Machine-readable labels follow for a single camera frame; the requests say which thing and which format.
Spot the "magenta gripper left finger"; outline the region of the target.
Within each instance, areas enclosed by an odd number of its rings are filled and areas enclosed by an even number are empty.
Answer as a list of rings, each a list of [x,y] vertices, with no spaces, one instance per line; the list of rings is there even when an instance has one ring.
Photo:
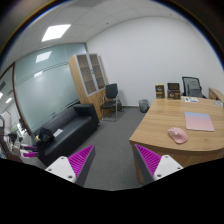
[[[79,186],[84,186],[94,157],[95,146],[91,145],[69,157],[60,156],[46,168],[46,171]]]

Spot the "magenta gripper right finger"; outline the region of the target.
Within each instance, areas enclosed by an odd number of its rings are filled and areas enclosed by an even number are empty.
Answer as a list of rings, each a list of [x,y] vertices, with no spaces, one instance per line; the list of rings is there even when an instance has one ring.
[[[145,184],[160,180],[182,169],[182,166],[171,156],[160,156],[152,150],[137,144],[134,145],[134,155]]]

